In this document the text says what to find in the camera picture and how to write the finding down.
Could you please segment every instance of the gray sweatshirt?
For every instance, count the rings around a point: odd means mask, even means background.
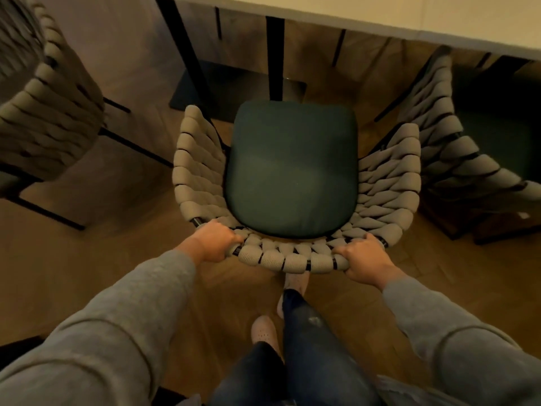
[[[138,265],[0,373],[0,404],[149,405],[194,275],[178,251]],[[449,395],[472,405],[541,404],[541,361],[503,332],[412,278],[389,284],[383,298]],[[444,404],[401,385],[383,379],[380,389],[398,405]]]

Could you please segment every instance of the wooden floor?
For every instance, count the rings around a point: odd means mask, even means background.
[[[153,0],[42,0],[105,95],[129,108],[111,109],[110,129],[172,160],[183,114],[168,108],[183,64]],[[265,19],[222,11],[217,40],[210,7],[179,4],[201,59],[266,72]],[[348,32],[338,66],[330,62],[340,30],[286,22],[285,75],[308,84],[306,100],[355,108],[359,154],[388,131],[394,115],[371,119],[412,80],[434,45]],[[462,63],[482,52],[456,51]],[[217,123],[226,141],[231,125]],[[56,182],[23,196],[83,224],[71,230],[0,201],[0,344],[52,329],[139,262],[193,231],[175,204],[171,170],[101,137]],[[541,357],[541,234],[483,247],[451,242],[416,216],[393,261],[425,285],[510,334]],[[172,342],[164,386],[205,400],[250,348],[249,328],[274,314],[283,274],[227,259],[198,273]],[[342,274],[313,276],[307,300],[372,374],[426,384],[429,376],[374,288]]]

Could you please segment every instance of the black metal base plate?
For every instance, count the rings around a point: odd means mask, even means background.
[[[188,105],[203,106],[209,116],[216,120],[233,122],[240,105],[249,100],[268,100],[269,81],[266,74],[247,71],[228,65],[199,60],[215,104],[203,102],[185,71],[173,94],[169,106],[184,111]],[[283,100],[301,102],[306,84],[283,79]]]

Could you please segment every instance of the foot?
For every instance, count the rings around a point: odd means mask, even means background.
[[[252,324],[252,343],[255,345],[257,342],[267,342],[280,357],[282,356],[278,346],[276,327],[267,315],[260,316]]]
[[[306,292],[306,288],[308,287],[308,280],[310,279],[310,272],[304,271],[303,273],[296,274],[296,273],[286,273],[286,282],[283,285],[283,289],[294,289],[298,293],[301,294],[301,296],[304,296],[304,293]],[[283,302],[283,293],[280,296],[280,300],[278,301],[278,307],[276,308],[276,312],[278,313],[278,316],[283,319],[283,309],[282,309],[282,302]]]

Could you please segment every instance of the person's right leg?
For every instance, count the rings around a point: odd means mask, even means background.
[[[299,291],[308,278],[286,281],[283,347],[287,389],[299,406],[383,405],[374,385]]]
[[[208,406],[270,406],[287,398],[286,369],[268,316],[259,317],[252,325],[252,342],[250,353],[233,366]]]

